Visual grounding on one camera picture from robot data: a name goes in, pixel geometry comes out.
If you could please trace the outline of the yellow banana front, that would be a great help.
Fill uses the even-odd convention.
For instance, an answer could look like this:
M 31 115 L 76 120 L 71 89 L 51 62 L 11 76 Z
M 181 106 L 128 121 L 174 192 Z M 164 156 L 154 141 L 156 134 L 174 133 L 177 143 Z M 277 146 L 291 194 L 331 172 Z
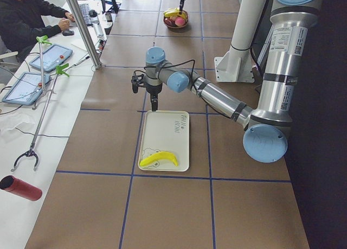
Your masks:
M 163 12 L 164 17 L 179 16 L 184 19 L 188 18 L 188 14 L 183 10 L 180 11 L 179 8 L 170 8 Z

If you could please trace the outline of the brown wicker basket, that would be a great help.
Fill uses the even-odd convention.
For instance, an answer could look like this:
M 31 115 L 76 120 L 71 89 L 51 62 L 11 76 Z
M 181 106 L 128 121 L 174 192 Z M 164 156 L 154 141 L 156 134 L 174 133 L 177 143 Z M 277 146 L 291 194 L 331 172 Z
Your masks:
M 173 21 L 175 21 L 175 19 L 177 18 L 178 16 L 171 16 L 171 17 L 164 17 L 164 15 L 163 15 L 163 21 L 164 21 L 164 19 L 165 18 L 170 18 L 171 20 L 173 20 Z M 168 28 L 172 28 L 172 29 L 181 29 L 181 28 L 184 28 L 184 27 L 186 27 L 187 25 L 188 25 L 188 23 L 189 23 L 189 14 L 188 14 L 188 18 L 186 19 L 186 24 L 184 25 L 184 26 L 182 26 L 182 27 L 168 27 Z

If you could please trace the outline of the pink apple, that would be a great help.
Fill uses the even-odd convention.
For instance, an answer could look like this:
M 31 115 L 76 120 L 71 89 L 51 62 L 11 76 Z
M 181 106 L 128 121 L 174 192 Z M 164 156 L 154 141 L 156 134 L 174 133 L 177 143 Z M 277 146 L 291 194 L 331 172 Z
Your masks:
M 182 27 L 182 26 L 184 26 L 185 24 L 186 24 L 186 20 L 185 20 L 184 18 L 178 16 L 178 17 L 175 19 L 175 25 L 176 25 L 177 27 Z

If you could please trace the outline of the dark red mango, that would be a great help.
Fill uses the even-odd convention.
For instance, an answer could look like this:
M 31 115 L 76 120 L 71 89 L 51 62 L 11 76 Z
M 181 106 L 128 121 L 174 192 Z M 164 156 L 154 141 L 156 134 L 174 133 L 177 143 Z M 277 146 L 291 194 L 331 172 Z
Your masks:
M 176 27 L 176 24 L 173 20 L 171 20 L 170 18 L 165 18 L 164 19 L 164 23 L 165 25 L 167 25 L 168 27 Z

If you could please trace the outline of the white bear print tray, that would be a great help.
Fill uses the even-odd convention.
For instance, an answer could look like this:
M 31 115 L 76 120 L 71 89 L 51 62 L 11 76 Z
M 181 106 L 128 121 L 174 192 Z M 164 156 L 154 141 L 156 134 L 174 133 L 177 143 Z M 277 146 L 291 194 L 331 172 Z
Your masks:
M 138 168 L 145 171 L 176 171 L 189 169 L 189 114 L 185 111 L 148 111 L 145 114 Z M 162 159 L 141 167 L 140 161 L 148 156 L 168 151 L 178 160 L 176 167 L 171 161 Z

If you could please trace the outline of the small metal cup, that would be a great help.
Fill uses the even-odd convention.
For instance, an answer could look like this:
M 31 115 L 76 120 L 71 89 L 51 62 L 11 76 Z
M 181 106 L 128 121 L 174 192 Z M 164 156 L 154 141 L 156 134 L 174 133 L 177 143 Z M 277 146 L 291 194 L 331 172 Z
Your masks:
M 106 19 L 106 22 L 113 22 L 112 14 L 110 12 L 106 12 L 105 13 L 105 19 Z

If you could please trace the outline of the clear water bottle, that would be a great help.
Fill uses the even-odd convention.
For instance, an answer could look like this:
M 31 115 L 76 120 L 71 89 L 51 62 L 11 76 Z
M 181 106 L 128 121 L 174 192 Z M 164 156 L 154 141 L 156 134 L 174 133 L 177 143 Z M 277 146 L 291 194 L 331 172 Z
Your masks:
M 90 10 L 88 14 L 89 14 L 89 19 L 92 23 L 96 36 L 98 38 L 103 38 L 104 30 L 100 24 L 97 12 L 95 10 Z

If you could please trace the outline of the teach pendant far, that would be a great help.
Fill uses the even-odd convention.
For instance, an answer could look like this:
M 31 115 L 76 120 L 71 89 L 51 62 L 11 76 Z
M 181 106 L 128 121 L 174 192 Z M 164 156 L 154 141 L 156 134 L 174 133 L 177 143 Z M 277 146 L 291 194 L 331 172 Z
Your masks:
M 59 44 L 53 44 L 43 51 L 43 70 L 52 72 L 56 66 L 64 63 L 73 53 L 73 50 Z

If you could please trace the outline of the teach pendant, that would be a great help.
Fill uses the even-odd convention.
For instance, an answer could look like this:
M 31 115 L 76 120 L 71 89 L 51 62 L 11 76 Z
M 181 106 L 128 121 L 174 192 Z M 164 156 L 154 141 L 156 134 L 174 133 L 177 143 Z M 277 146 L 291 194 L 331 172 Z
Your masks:
M 19 105 L 32 105 L 42 94 L 40 73 L 24 72 L 12 85 L 2 102 Z
M 56 66 L 64 63 L 73 53 L 73 50 L 59 44 L 53 44 L 43 51 L 43 70 L 52 72 Z

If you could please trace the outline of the teach pendant near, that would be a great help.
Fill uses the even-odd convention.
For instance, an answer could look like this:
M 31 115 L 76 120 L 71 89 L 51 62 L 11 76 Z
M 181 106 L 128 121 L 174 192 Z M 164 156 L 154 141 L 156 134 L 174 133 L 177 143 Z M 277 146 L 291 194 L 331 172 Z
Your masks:
M 40 73 L 24 72 L 12 85 L 2 102 L 19 105 L 32 105 L 42 94 Z

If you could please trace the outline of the seated person in black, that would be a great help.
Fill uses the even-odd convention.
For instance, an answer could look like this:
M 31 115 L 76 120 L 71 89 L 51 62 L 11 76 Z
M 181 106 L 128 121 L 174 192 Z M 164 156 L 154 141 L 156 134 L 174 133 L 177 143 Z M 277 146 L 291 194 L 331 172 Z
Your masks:
M 37 44 L 37 37 L 53 37 L 74 21 L 72 13 L 45 0 L 1 0 L 1 39 L 18 52 L 19 62 Z

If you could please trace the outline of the red cylinder bottle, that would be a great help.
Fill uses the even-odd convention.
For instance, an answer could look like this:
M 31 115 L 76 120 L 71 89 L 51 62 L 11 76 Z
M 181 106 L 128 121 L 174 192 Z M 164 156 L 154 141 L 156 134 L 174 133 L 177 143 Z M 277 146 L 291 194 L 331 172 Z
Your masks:
M 30 201 L 37 201 L 42 196 L 42 190 L 12 175 L 1 180 L 1 190 L 18 195 Z

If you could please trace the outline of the green handled reacher grabber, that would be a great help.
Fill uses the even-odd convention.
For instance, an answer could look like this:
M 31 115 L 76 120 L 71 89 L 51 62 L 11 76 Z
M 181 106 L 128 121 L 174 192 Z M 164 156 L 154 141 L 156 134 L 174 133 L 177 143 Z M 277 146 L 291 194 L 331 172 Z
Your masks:
M 45 102 L 45 105 L 44 105 L 44 108 L 43 108 L 43 111 L 41 113 L 41 116 L 40 116 L 40 119 L 38 121 L 38 124 L 37 124 L 37 128 L 36 128 L 36 131 L 35 131 L 35 134 L 33 136 L 33 140 L 31 141 L 31 144 L 30 144 L 30 147 L 29 147 L 29 150 L 24 152 L 23 154 L 21 154 L 16 160 L 15 160 L 15 163 L 14 163 L 14 166 L 13 168 L 11 169 L 11 172 L 14 172 L 18 166 L 19 166 L 19 161 L 22 157 L 35 157 L 36 161 L 35 161 L 35 164 L 34 164 L 34 171 L 36 171 L 38 169 L 38 163 L 39 163 L 39 157 L 37 155 L 37 153 L 34 151 L 34 147 L 35 147 L 35 144 L 36 144 L 36 140 L 37 140 L 37 137 L 38 137 L 38 134 L 39 134 L 39 131 L 41 129 L 41 126 L 42 126 L 42 123 L 44 121 L 44 117 L 46 115 L 46 111 L 47 111 L 47 108 L 48 108 L 48 105 L 49 105 L 49 102 L 50 102 L 50 99 L 51 99 L 51 96 L 52 94 L 54 93 L 54 88 L 55 88 L 55 85 L 56 85 L 56 81 L 58 79 L 58 77 L 60 75 L 66 75 L 67 77 L 69 77 L 69 74 L 66 73 L 66 70 L 68 70 L 68 67 L 69 67 L 69 64 L 66 63 L 64 65 L 58 65 L 56 66 L 56 71 L 55 71 L 55 78 L 53 80 L 53 84 L 51 86 L 51 88 L 47 91 L 48 94 L 47 94 L 47 100 Z

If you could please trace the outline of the aluminium frame post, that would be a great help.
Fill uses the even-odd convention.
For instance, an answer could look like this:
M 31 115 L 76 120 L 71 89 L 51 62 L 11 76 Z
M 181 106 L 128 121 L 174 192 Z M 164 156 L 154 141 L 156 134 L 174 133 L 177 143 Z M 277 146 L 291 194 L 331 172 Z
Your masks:
M 77 0 L 66 0 L 70 10 L 73 13 L 73 16 L 75 18 L 77 27 L 79 28 L 79 32 L 81 35 L 81 38 L 85 44 L 85 47 L 87 49 L 87 52 L 89 54 L 90 59 L 93 62 L 93 66 L 95 69 L 99 69 L 101 67 L 101 61 L 99 58 L 99 55 L 97 53 L 97 50 L 94 46 L 92 37 L 89 33 L 89 30 L 84 22 L 83 16 L 81 14 L 79 4 Z

